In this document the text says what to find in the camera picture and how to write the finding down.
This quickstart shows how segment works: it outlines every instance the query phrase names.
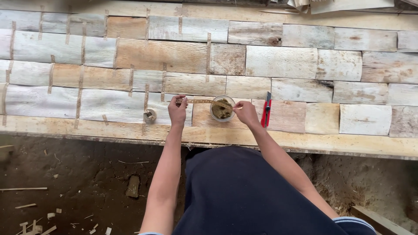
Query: dirt floor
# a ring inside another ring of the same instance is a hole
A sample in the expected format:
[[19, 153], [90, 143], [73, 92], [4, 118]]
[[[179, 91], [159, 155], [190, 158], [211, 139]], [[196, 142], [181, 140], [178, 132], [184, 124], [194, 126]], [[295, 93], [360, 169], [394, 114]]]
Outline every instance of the dirt floor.
[[[1, 234], [15, 235], [21, 231], [20, 223], [40, 218], [37, 224], [44, 231], [57, 226], [51, 235], [87, 235], [96, 224], [99, 235], [107, 227], [112, 235], [139, 231], [163, 147], [3, 135], [0, 144], [15, 145], [12, 155], [0, 156], [0, 188], [48, 187], [0, 192]], [[187, 152], [182, 149], [183, 158]], [[418, 224], [405, 215], [410, 197], [416, 194], [413, 173], [418, 162], [316, 154], [292, 157], [341, 216], [350, 215], [350, 205], [362, 205], [418, 233]], [[144, 161], [149, 163], [128, 164]], [[140, 178], [137, 199], [125, 196], [131, 175]], [[183, 213], [184, 182], [182, 174], [176, 221]], [[32, 203], [37, 206], [15, 209]], [[48, 220], [47, 213], [56, 208], [62, 213]]]

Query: glue in bowl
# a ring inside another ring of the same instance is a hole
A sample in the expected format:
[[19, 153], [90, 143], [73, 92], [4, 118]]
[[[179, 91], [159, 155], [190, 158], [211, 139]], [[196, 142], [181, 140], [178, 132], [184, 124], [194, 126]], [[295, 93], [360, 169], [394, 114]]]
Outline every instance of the glue in bowl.
[[[235, 106], [234, 100], [231, 97], [227, 96], [227, 95], [216, 96], [213, 100], [214, 101], [218, 101], [218, 100], [222, 100], [222, 99], [226, 99], [233, 107]], [[210, 104], [210, 108], [209, 108], [210, 114], [212, 115], [212, 117], [215, 120], [217, 120], [219, 122], [227, 122], [227, 121], [231, 120], [234, 117], [234, 115], [235, 115], [235, 112], [233, 111], [230, 117], [227, 117], [227, 118], [217, 118], [217, 117], [215, 117], [215, 115], [213, 115], [212, 106], [213, 106], [213, 104]]]

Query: hand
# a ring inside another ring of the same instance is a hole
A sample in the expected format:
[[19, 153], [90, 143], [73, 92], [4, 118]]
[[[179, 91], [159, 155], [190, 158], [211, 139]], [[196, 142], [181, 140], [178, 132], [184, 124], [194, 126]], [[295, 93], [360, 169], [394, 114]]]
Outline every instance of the hand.
[[239, 101], [232, 109], [238, 116], [238, 119], [246, 124], [248, 127], [259, 124], [257, 112], [255, 106], [248, 101]]
[[[183, 98], [181, 104], [177, 104], [177, 99]], [[168, 105], [168, 114], [170, 115], [171, 126], [184, 127], [186, 121], [187, 97], [185, 95], [174, 96]]]

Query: person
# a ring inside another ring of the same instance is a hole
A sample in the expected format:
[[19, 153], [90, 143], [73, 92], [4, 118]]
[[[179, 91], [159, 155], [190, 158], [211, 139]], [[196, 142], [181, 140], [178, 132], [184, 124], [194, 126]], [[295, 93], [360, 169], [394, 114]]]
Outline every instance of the person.
[[[179, 98], [183, 102], [176, 104]], [[233, 111], [261, 153], [238, 146], [192, 149], [186, 156], [184, 214], [173, 230], [186, 107], [185, 95], [174, 96], [168, 105], [171, 130], [149, 188], [140, 235], [376, 234], [361, 219], [338, 216], [246, 101]]]

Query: glass bowl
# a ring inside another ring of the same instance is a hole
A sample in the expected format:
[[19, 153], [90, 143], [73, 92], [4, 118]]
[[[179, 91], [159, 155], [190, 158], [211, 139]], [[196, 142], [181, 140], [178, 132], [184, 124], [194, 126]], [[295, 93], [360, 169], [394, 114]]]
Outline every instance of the glass bowl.
[[[218, 101], [218, 100], [222, 100], [222, 99], [226, 99], [233, 107], [235, 106], [235, 101], [231, 97], [229, 97], [227, 95], [216, 96], [213, 100], [214, 101]], [[212, 106], [213, 106], [213, 104], [210, 104], [210, 108], [209, 108], [210, 114], [212, 115], [212, 117], [216, 121], [219, 121], [219, 122], [227, 122], [227, 121], [231, 120], [234, 117], [234, 115], [235, 115], [235, 112], [233, 111], [230, 117], [227, 117], [227, 118], [217, 118], [217, 117], [215, 117], [215, 115], [213, 115]]]

